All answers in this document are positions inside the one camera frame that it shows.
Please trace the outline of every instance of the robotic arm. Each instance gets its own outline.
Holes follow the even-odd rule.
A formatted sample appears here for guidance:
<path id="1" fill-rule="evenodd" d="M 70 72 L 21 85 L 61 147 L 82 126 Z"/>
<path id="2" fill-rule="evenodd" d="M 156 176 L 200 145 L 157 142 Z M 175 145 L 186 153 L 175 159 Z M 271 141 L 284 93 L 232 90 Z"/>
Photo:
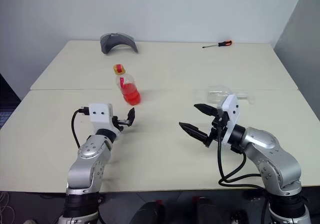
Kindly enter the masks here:
<path id="1" fill-rule="evenodd" d="M 98 220 L 98 198 L 105 165 L 111 157 L 112 144 L 123 127 L 131 126 L 135 110 L 128 113 L 127 120 L 113 115 L 111 104 L 90 104 L 80 109 L 90 116 L 94 135 L 90 135 L 79 148 L 76 161 L 68 173 L 66 201 L 59 224 L 94 224 Z"/>
<path id="2" fill-rule="evenodd" d="M 311 224 L 308 208 L 299 195 L 302 189 L 299 163 L 280 147 L 272 134 L 236 124 L 239 117 L 236 95 L 228 95 L 220 108 L 206 104 L 194 106 L 214 117 L 209 136 L 190 124 L 180 122 L 179 125 L 206 147 L 213 140 L 228 143 L 232 151 L 246 155 L 256 165 L 268 193 L 274 223 Z"/>

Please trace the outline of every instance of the screwdriver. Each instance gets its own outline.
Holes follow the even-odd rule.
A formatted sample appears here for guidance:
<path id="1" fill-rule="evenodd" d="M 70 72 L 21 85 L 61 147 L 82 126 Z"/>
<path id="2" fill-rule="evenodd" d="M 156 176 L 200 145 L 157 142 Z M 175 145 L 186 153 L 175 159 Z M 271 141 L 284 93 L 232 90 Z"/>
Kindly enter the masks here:
<path id="1" fill-rule="evenodd" d="M 227 40 L 227 41 L 224 41 L 224 42 L 217 43 L 216 45 L 203 46 L 202 48 L 204 49 L 204 48 L 213 47 L 213 46 L 218 46 L 218 47 L 230 46 L 231 44 L 232 44 L 232 41 L 231 40 Z"/>

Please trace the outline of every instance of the plastic bottle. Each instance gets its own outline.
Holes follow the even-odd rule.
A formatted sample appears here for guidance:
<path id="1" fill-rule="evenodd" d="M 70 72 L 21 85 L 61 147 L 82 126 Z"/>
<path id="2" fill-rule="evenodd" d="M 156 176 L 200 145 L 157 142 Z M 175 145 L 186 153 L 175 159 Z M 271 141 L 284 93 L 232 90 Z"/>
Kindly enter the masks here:
<path id="1" fill-rule="evenodd" d="M 114 65 L 113 70 L 116 74 L 115 81 L 121 90 L 125 101 L 131 105 L 137 105 L 140 103 L 140 93 L 134 84 L 134 78 L 125 73 L 126 71 L 122 65 Z"/>

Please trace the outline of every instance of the gray curved object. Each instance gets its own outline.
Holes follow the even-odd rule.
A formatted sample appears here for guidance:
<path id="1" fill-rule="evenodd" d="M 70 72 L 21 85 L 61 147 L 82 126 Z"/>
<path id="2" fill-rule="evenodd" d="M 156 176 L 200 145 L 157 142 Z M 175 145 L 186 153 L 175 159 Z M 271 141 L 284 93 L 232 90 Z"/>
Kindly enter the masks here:
<path id="1" fill-rule="evenodd" d="M 123 33 L 110 33 L 102 35 L 100 37 L 100 44 L 101 51 L 104 54 L 109 53 L 109 51 L 116 45 L 128 45 L 133 48 L 136 53 L 138 53 L 134 38 Z"/>

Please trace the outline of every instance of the red screwdriver handle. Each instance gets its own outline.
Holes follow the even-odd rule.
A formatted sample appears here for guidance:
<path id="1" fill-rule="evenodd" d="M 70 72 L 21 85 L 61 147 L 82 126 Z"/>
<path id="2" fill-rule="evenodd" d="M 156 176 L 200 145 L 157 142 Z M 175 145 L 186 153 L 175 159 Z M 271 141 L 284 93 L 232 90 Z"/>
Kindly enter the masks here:
<path id="1" fill-rule="evenodd" d="M 221 47 L 221 46 L 229 46 L 232 44 L 232 41 L 231 40 L 228 40 L 228 41 L 224 41 L 224 42 L 220 42 L 218 43 L 218 46 Z"/>

